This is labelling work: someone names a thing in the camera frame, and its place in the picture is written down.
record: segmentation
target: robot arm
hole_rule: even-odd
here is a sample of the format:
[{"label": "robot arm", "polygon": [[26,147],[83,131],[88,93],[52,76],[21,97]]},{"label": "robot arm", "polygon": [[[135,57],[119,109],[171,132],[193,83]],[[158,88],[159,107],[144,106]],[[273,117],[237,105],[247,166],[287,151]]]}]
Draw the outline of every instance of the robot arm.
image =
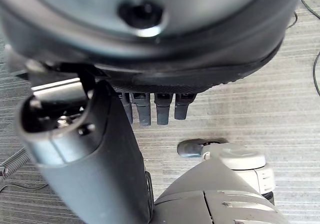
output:
[{"label": "robot arm", "polygon": [[213,153],[154,205],[130,121],[134,103],[140,123],[151,124],[150,93],[166,125],[173,95],[184,119],[198,93],[260,69],[297,1],[0,0],[9,69],[33,92],[17,133],[88,224],[286,223],[262,189]]}]

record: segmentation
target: black cable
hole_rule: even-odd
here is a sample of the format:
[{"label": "black cable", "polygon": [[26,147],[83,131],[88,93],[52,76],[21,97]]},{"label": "black cable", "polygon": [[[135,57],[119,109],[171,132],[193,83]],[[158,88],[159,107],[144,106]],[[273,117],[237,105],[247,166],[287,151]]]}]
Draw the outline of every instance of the black cable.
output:
[{"label": "black cable", "polygon": [[316,71],[315,71],[317,63],[318,63],[318,60],[319,60],[319,57],[320,57],[320,52],[316,56],[314,64],[313,64],[313,78],[314,78],[313,82],[314,82],[315,89],[316,89],[318,95],[320,96],[320,90],[319,90],[319,87],[318,87],[318,83],[317,83],[317,79],[316,79]]},{"label": "black cable", "polygon": [[289,25],[289,26],[287,27],[287,29],[292,28],[292,27],[298,22],[297,12],[293,12],[293,14],[294,14],[295,20],[294,20],[294,22],[293,22],[291,25]]},{"label": "black cable", "polygon": [[[318,19],[320,19],[320,14],[318,14],[317,12],[315,12],[306,2],[305,0],[301,0],[301,2],[303,3],[303,5],[307,8],[307,10],[309,10],[310,13],[312,13],[315,17],[317,17]],[[316,89],[316,92],[318,93],[318,95],[320,96],[320,90],[319,90],[319,86],[318,86],[318,82],[317,82],[317,77],[316,77],[316,67],[317,67],[317,63],[320,57],[320,52],[318,53],[318,55],[315,58],[314,64],[313,64],[313,83]]]},{"label": "black cable", "polygon": [[320,19],[320,14],[318,14],[317,12],[315,12],[315,11],[305,2],[305,0],[301,0],[301,2],[302,2],[303,5],[307,8],[307,10],[309,10],[309,12],[311,12],[315,17],[317,17],[318,19]]},{"label": "black cable", "polygon": [[36,191],[36,190],[40,190],[42,188],[45,188],[46,186],[48,186],[48,184],[44,184],[38,188],[27,188],[27,187],[24,187],[24,186],[20,186],[20,185],[17,185],[17,184],[7,184],[7,185],[4,185],[1,189],[0,189],[0,193],[6,188],[6,187],[16,187],[16,188],[21,188],[21,189],[25,189],[25,190],[29,190],[29,191]]}]

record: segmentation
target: gray carpet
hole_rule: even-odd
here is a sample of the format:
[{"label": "gray carpet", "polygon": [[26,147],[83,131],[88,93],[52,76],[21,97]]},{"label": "gray carpet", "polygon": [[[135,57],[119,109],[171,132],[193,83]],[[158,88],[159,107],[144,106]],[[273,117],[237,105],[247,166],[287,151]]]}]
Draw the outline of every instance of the gray carpet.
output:
[{"label": "gray carpet", "polygon": [[[320,12],[320,0],[306,0]],[[214,87],[197,97],[188,119],[170,119],[168,126],[140,127],[134,110],[134,132],[151,172],[155,196],[199,159],[176,154],[179,141],[225,137],[259,149],[273,165],[276,205],[292,224],[320,224],[320,97],[312,65],[320,50],[320,20],[301,4],[299,21],[287,31],[272,62],[255,74]],[[16,105],[30,93],[28,84],[8,76],[0,51],[0,161],[21,144],[13,129]],[[170,115],[173,117],[173,106]],[[33,164],[27,164],[7,183],[30,187],[44,184]],[[0,223],[82,223],[50,188],[27,192],[8,188],[0,194]]]}]

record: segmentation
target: white plastic part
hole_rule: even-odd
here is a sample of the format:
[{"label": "white plastic part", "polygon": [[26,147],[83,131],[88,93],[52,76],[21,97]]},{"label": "white plastic part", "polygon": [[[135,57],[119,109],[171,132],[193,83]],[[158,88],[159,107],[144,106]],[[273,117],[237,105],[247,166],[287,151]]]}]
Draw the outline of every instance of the white plastic part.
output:
[{"label": "white plastic part", "polygon": [[212,157],[220,159],[260,194],[272,192],[276,188],[271,166],[266,163],[265,156],[256,150],[233,143],[212,143],[203,147],[202,159]]},{"label": "white plastic part", "polygon": [[210,156],[219,158],[228,168],[232,170],[249,170],[261,168],[266,164],[265,156],[244,146],[223,143],[213,143],[203,147],[202,153],[210,152]]},{"label": "white plastic part", "polygon": [[234,171],[260,194],[272,192],[276,188],[274,172],[268,163],[258,169]]}]

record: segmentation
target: screw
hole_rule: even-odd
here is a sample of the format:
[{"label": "screw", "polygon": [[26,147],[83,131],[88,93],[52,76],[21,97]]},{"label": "screw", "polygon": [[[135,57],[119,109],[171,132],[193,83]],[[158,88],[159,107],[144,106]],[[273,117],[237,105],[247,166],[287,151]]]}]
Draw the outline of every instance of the screw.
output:
[{"label": "screw", "polygon": [[59,117],[58,120],[57,120],[58,128],[67,127],[71,123],[72,123],[72,119],[70,117],[68,117],[68,116],[65,116],[65,115]]},{"label": "screw", "polygon": [[81,136],[87,135],[91,132],[93,132],[96,129],[96,126],[94,124],[87,124],[83,125],[81,128],[78,129],[78,133]]}]

